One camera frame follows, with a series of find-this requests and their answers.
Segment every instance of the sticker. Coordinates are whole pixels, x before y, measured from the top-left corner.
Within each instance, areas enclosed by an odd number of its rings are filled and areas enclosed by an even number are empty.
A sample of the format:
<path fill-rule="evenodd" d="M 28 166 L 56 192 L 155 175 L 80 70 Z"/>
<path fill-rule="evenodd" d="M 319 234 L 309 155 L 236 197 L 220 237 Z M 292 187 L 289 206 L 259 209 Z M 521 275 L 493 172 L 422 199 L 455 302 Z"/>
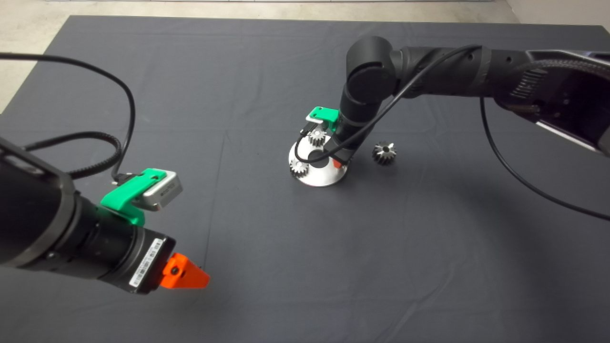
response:
<path fill-rule="evenodd" d="M 134 276 L 131 277 L 129 284 L 134 287 L 138 287 L 142 279 L 144 279 L 144 275 L 148 271 L 148 268 L 151 266 L 151 263 L 154 260 L 154 257 L 157 256 L 159 249 L 161 249 L 161 245 L 163 245 L 163 240 L 159 238 L 155 238 L 151 244 L 151 247 L 148 248 L 146 255 L 140 262 L 138 269 L 135 271 Z"/>

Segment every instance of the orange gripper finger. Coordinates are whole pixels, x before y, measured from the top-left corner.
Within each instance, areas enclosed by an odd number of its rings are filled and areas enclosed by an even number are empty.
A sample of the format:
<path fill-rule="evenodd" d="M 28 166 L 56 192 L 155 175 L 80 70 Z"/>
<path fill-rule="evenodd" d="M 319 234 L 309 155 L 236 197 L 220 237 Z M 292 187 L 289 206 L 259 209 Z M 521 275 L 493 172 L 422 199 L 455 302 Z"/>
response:
<path fill-rule="evenodd" d="M 161 286 L 165 288 L 205 288 L 210 276 L 182 254 L 174 253 L 163 269 Z"/>

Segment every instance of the green mount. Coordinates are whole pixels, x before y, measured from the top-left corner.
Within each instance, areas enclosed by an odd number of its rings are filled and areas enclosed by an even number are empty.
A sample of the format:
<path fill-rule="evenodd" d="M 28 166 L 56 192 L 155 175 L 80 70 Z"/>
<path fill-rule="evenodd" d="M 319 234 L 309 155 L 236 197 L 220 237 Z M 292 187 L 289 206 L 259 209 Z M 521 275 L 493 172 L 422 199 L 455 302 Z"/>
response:
<path fill-rule="evenodd" d="M 315 107 L 309 112 L 309 116 L 314 119 L 322 120 L 328 125 L 328 128 L 335 132 L 337 129 L 337 121 L 339 120 L 339 110 L 327 109 L 326 107 Z"/>
<path fill-rule="evenodd" d="M 163 170 L 144 169 L 139 175 L 106 194 L 100 203 L 130 221 L 133 225 L 143 226 L 145 222 L 144 212 L 135 207 L 131 201 L 142 195 L 166 175 L 167 173 Z"/>

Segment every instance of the concrete floor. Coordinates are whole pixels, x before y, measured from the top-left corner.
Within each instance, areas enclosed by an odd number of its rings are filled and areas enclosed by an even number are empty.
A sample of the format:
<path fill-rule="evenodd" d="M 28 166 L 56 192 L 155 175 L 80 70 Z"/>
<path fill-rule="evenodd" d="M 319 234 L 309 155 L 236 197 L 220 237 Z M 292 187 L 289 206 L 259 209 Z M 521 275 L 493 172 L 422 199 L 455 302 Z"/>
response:
<path fill-rule="evenodd" d="M 70 15 L 133 15 L 345 21 L 518 23 L 505 0 L 490 2 L 95 2 L 0 0 L 0 51 L 44 52 Z M 34 66 L 0 61 L 0 112 Z"/>

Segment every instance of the circular metal plate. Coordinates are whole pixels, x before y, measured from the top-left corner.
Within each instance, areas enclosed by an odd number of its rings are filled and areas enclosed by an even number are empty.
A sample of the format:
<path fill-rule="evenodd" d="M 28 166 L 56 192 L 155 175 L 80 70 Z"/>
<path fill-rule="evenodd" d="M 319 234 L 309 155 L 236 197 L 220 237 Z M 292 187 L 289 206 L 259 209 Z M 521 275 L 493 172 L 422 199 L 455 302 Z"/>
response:
<path fill-rule="evenodd" d="M 330 136 L 326 136 L 325 143 L 328 142 Z M 295 157 L 295 145 L 296 142 L 290 148 L 288 153 L 288 164 L 290 165 L 290 161 L 296 159 Z M 323 146 L 315 147 L 309 143 L 309 139 L 305 136 L 301 139 L 299 143 L 299 156 L 302 158 L 307 158 L 312 151 L 323 150 Z M 300 178 L 296 178 L 297 180 L 313 187 L 324 187 L 330 186 L 331 184 L 337 183 L 339 180 L 345 176 L 345 172 L 347 172 L 347 166 L 343 165 L 340 168 L 335 168 L 332 163 L 332 158 L 328 158 L 328 163 L 323 168 L 316 168 L 313 165 L 309 165 L 309 171 L 305 176 Z"/>

